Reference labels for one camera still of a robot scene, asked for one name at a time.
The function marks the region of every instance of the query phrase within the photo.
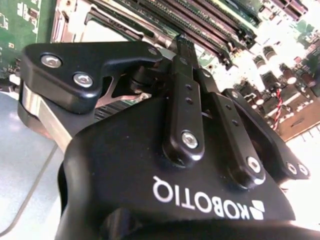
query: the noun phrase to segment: capacitor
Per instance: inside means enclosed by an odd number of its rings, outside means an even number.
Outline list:
[[[257,109],[258,108],[258,106],[257,106],[257,104],[256,104],[254,99],[250,99],[248,101],[248,104],[252,107],[252,109]]]
[[[287,82],[288,84],[294,84],[294,83],[296,83],[297,78],[296,78],[294,72],[293,72],[290,68],[288,68],[288,67],[283,67],[281,70],[282,70],[283,76],[284,76],[284,78],[286,79],[286,82]]]
[[[315,79],[307,72],[301,74],[301,79],[308,86],[308,88],[312,88],[317,84]]]
[[[254,60],[254,63],[260,75],[266,74],[268,72],[269,68],[262,57],[257,57]]]
[[[275,52],[275,50],[272,47],[265,47],[264,50],[264,56],[272,65],[278,65],[279,64],[279,56]]]
[[[256,95],[256,97],[254,98],[254,101],[257,105],[262,105],[264,104],[265,100],[262,98],[261,93],[258,90],[254,91],[254,94]]]
[[[262,81],[266,89],[273,89],[279,85],[278,79],[271,71],[262,76]]]

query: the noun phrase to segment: ram slot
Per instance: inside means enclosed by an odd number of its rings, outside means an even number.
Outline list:
[[[196,12],[190,6],[183,4],[183,2],[177,0],[159,0],[158,2],[166,5],[173,14],[184,21],[189,22],[191,25],[195,26],[195,28],[198,28],[201,32],[205,33],[206,36],[209,36],[215,42],[227,48],[230,52],[235,53],[238,48],[243,48],[243,46],[230,37],[230,34],[213,25],[208,19]]]
[[[308,12],[308,9],[296,0],[271,0],[271,2],[277,5],[295,21],[299,21],[300,18]]]
[[[115,2],[125,7],[130,7],[134,13],[142,18],[149,18],[153,22],[163,23],[177,33],[185,34],[185,36],[196,45],[204,48],[208,53],[215,55],[227,69],[233,65],[226,49],[207,35],[203,34],[200,30],[192,28],[188,23],[178,18],[176,15],[168,14],[164,12],[163,9],[146,0],[140,0],[139,3],[135,0],[115,0]]]
[[[86,23],[90,20],[100,21],[106,27],[113,29],[118,33],[121,33],[121,35],[123,35],[127,39],[140,41],[144,37],[142,33],[133,30],[132,28],[106,12],[101,13],[96,9],[91,9],[86,17]]]
[[[257,27],[260,23],[261,20],[258,18],[257,14],[247,7],[244,3],[243,0],[219,0],[220,2],[224,3],[224,5],[233,8],[236,11],[241,11],[243,14],[248,16],[253,22],[255,27]]]
[[[231,14],[223,10],[219,5],[215,4],[211,0],[185,0],[189,5],[196,7],[204,15],[211,18],[217,25],[220,25],[223,29],[230,34],[237,36],[240,40],[247,44],[247,47],[253,45],[253,38],[255,34],[242,27],[241,22],[233,17]]]

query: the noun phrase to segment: metal bracket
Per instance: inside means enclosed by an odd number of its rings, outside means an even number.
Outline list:
[[[94,122],[94,111],[87,114],[70,113],[22,84],[21,102],[25,110],[36,116],[60,149],[65,152],[69,142],[82,129]]]
[[[32,44],[23,50],[21,79],[34,93],[69,112],[85,114],[101,96],[103,77],[113,79],[101,101],[115,102],[123,99],[112,99],[123,74],[140,66],[153,67],[162,59],[156,48],[141,41]]]
[[[183,57],[173,57],[171,72],[162,146],[174,163],[190,167],[205,153],[200,89],[193,80],[192,66]]]
[[[233,102],[220,95],[212,75],[204,70],[194,71],[200,84],[202,108],[221,126],[221,145],[232,178],[243,188],[253,188],[266,180],[265,169],[243,126]]]
[[[310,177],[309,170],[264,119],[251,108],[240,93],[234,89],[226,89],[223,95],[233,101],[264,168],[279,185],[288,179],[297,180]]]

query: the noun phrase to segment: green circuit board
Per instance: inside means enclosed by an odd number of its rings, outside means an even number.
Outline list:
[[[25,46],[50,41],[55,6],[52,0],[0,1],[0,78],[14,71]]]

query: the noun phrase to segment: electronic component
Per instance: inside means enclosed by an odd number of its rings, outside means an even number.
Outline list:
[[[308,88],[312,88],[317,84],[315,79],[307,72],[301,74],[301,79],[308,86]]]
[[[295,21],[307,13],[308,9],[299,0],[271,0],[279,9],[292,17]]]
[[[33,9],[33,8],[29,8],[27,13],[34,19],[37,19],[38,16],[39,16],[39,12],[36,11],[35,9]]]
[[[253,109],[257,109],[258,106],[264,103],[261,93],[249,82],[243,82],[241,85],[237,86],[237,89]]]
[[[269,61],[271,65],[276,66],[279,64],[279,56],[277,55],[277,53],[272,47],[270,46],[265,47],[263,49],[263,53],[265,58]]]
[[[262,76],[262,81],[265,85],[265,88],[268,90],[272,90],[278,87],[280,84],[276,76],[271,71],[268,71],[265,75]]]
[[[254,62],[260,75],[264,75],[269,71],[269,67],[262,56],[258,56]]]
[[[282,70],[283,76],[288,84],[296,83],[297,78],[290,68],[283,64],[280,69]]]

